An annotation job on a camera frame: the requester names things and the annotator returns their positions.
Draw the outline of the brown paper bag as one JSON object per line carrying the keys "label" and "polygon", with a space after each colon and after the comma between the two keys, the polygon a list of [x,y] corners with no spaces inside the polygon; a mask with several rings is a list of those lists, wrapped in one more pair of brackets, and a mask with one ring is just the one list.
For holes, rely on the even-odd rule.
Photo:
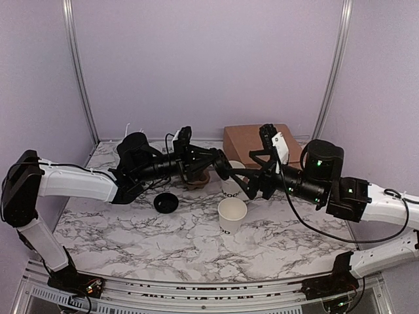
{"label": "brown paper bag", "polygon": [[[259,135],[261,124],[226,126],[223,132],[223,151],[229,160],[241,162],[246,168],[259,169],[260,165],[249,157],[250,151],[262,150],[263,144]],[[292,136],[285,124],[275,124],[277,131],[285,137],[289,148],[289,166],[300,167],[301,146]]]}

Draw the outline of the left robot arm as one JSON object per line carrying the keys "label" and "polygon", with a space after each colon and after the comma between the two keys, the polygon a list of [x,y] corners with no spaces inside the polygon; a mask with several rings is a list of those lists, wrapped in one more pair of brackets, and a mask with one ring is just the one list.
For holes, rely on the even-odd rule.
{"label": "left robot arm", "polygon": [[179,175],[185,183],[194,183],[213,166],[222,180],[228,179],[231,166],[224,152],[192,145],[190,127],[181,128],[172,145],[173,151],[163,154],[150,146],[143,132],[131,133],[117,145],[117,167],[107,171],[54,163],[27,150],[3,179],[1,218],[16,228],[60,284],[76,291],[82,286],[82,275],[38,214],[38,198],[65,196],[126,205],[173,175]]}

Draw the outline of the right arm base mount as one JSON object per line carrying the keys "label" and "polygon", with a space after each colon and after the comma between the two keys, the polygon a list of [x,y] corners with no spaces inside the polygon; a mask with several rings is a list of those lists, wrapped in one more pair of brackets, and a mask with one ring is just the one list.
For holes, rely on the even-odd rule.
{"label": "right arm base mount", "polygon": [[306,299],[314,300],[358,289],[359,282],[350,273],[350,259],[353,254],[352,251],[339,254],[329,275],[303,280],[301,291]]}

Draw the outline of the white paper coffee cup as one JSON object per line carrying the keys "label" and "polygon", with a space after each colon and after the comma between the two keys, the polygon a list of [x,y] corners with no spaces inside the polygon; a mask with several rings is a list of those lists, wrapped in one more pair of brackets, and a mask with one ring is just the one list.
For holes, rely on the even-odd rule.
{"label": "white paper coffee cup", "polygon": [[247,215],[247,205],[238,198],[225,198],[218,205],[219,225],[226,235],[235,234]]}

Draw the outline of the black plastic cup lid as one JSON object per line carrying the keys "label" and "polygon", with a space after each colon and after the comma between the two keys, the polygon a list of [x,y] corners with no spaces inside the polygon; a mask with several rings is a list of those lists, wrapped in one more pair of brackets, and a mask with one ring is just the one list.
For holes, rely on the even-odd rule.
{"label": "black plastic cup lid", "polygon": [[225,181],[229,178],[229,169],[231,168],[231,165],[221,149],[217,150],[216,157],[213,161],[213,167],[221,180]]}

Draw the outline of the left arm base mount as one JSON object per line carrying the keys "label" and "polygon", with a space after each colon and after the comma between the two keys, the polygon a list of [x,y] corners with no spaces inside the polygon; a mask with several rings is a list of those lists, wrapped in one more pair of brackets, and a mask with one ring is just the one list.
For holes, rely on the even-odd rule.
{"label": "left arm base mount", "polygon": [[46,270],[49,274],[47,284],[52,288],[90,298],[100,298],[103,292],[104,278],[80,273],[72,263],[58,271]]}

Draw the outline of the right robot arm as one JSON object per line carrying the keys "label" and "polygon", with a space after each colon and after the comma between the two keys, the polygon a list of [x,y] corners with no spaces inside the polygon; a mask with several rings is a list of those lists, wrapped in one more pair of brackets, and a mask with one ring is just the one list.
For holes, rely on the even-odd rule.
{"label": "right robot arm", "polygon": [[418,260],[418,197],[364,179],[342,177],[344,151],[327,141],[315,139],[304,147],[300,169],[285,165],[285,149],[278,137],[265,139],[263,146],[249,154],[259,169],[235,169],[230,162],[225,164],[225,176],[238,183],[249,199],[261,192],[267,200],[281,190],[287,198],[306,200],[335,218],[401,226],[394,235],[372,240],[372,249],[338,255],[332,273],[324,280],[329,292],[340,292],[350,278],[360,279]]}

